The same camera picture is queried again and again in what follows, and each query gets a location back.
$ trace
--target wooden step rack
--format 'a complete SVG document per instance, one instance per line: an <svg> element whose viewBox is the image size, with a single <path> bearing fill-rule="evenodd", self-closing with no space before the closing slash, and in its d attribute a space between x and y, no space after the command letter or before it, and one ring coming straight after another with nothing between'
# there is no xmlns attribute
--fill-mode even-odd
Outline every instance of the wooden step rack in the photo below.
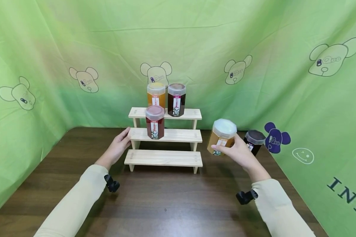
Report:
<svg viewBox="0 0 356 237"><path fill-rule="evenodd" d="M203 167L200 152L196 151L198 143L202 142L200 130L196 129L197 121L202 119L200 110L185 108L185 114L181 117L172 117L165 109L165 119L192 120L192 127L191 129L165 129L164 137L158 140L148 137L146 128L140 127L140 119L145 119L145 111L146 108L133 107L128 115L133 119L134 127L129 132L132 149L128 150L124 164L130 166L131 172L135 165L156 165L193 167L194 174L196 174L198 167ZM139 150L142 141L188 142L191 151Z"/></svg>

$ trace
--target jar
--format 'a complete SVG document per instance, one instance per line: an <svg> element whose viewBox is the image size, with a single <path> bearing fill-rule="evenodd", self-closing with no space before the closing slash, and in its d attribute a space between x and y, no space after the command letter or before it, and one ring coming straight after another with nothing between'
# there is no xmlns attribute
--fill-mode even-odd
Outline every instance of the jar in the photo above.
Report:
<svg viewBox="0 0 356 237"><path fill-rule="evenodd" d="M160 82L150 83L146 87L148 92L148 106L159 105L165 108L166 102L166 86Z"/></svg>
<svg viewBox="0 0 356 237"><path fill-rule="evenodd" d="M259 132L258 130L249 130L244 137L244 142L247 144L252 154L256 156L261 145L264 144L265 138L266 137L262 132Z"/></svg>
<svg viewBox="0 0 356 237"><path fill-rule="evenodd" d="M185 112L186 86L179 83L170 84L167 88L167 113L180 117Z"/></svg>
<svg viewBox="0 0 356 237"><path fill-rule="evenodd" d="M146 130L151 139L160 139L165 131L165 109L159 105L152 105L146 108Z"/></svg>
<svg viewBox="0 0 356 237"><path fill-rule="evenodd" d="M213 150L211 145L232 147L235 143L237 132L236 125L228 119L218 119L214 122L207 150L213 155L224 155L220 151Z"/></svg>

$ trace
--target wrist strap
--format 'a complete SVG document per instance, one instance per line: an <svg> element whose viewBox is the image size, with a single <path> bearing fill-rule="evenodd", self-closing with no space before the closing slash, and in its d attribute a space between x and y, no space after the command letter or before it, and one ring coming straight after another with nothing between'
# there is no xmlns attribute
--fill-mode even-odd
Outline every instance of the wrist strap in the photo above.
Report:
<svg viewBox="0 0 356 237"><path fill-rule="evenodd" d="M106 174L104 176L104 180L106 181L106 186L107 186L109 192L114 193L119 189L120 183L113 180L111 175Z"/></svg>
<svg viewBox="0 0 356 237"><path fill-rule="evenodd" d="M249 192L240 191L236 194L236 198L241 205L248 204L251 200L258 198L258 194L251 189Z"/></svg>

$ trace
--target cartoon bear print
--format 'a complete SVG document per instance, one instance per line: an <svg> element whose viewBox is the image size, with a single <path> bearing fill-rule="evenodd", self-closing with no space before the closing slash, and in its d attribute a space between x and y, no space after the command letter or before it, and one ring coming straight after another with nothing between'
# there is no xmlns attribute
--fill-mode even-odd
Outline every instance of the cartoon bear print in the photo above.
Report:
<svg viewBox="0 0 356 237"><path fill-rule="evenodd" d="M224 71L228 73L225 78L225 83L228 85L234 85L240 82L244 77L245 69L251 64L252 56L248 55L243 61L235 62L234 60L229 60L224 67Z"/></svg>
<svg viewBox="0 0 356 237"><path fill-rule="evenodd" d="M88 67L86 71L78 72L74 68L70 68L70 75L75 80L78 80L79 86L82 90L88 93L98 92L99 87L95 80L98 79L98 72L92 67Z"/></svg>
<svg viewBox="0 0 356 237"><path fill-rule="evenodd" d="M5 101L17 101L24 110L31 110L36 103L35 96L29 91L30 83L25 77L19 78L15 87L0 87L0 97Z"/></svg>
<svg viewBox="0 0 356 237"><path fill-rule="evenodd" d="M310 60L315 61L309 68L309 73L331 77L341 68L345 58L350 58L356 53L356 38L343 44L328 46L321 44L310 53Z"/></svg>
<svg viewBox="0 0 356 237"><path fill-rule="evenodd" d="M160 82L166 86L169 85L167 76L171 74L172 68L168 62L163 62L160 66L154 67L151 67L147 63L143 63L141 64L140 71L144 76L148 77L148 84Z"/></svg>
<svg viewBox="0 0 356 237"><path fill-rule="evenodd" d="M265 146L271 153L279 153L281 145L287 145L291 142L290 135L287 132L281 133L272 122L268 122L265 125L265 131L269 133L265 139Z"/></svg>

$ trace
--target finger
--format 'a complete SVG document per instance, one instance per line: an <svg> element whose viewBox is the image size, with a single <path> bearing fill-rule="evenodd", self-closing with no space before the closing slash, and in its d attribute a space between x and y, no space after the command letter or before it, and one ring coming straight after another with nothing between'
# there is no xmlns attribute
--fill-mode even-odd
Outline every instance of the finger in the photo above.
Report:
<svg viewBox="0 0 356 237"><path fill-rule="evenodd" d="M235 143L240 143L240 142L244 142L244 140L241 139L241 137L238 134L236 134L235 135Z"/></svg>
<svg viewBox="0 0 356 237"><path fill-rule="evenodd" d="M126 136L124 137L124 139L120 142L121 145L123 145L125 148L127 147L126 145L128 144L128 142L131 142L130 137Z"/></svg>
<svg viewBox="0 0 356 237"><path fill-rule="evenodd" d="M128 134L130 129L131 127L127 127L123 132L121 132L119 135L115 137L115 140L121 142L124 139L124 137Z"/></svg>
<svg viewBox="0 0 356 237"><path fill-rule="evenodd" d="M127 149L130 145L131 145L131 142L129 141L129 142L125 145L125 149Z"/></svg>
<svg viewBox="0 0 356 237"><path fill-rule="evenodd" d="M220 151L226 155L229 154L229 150L230 148L229 147L225 147L225 146L222 146L222 145L211 145L211 148L214 149L214 150L217 150L217 151Z"/></svg>

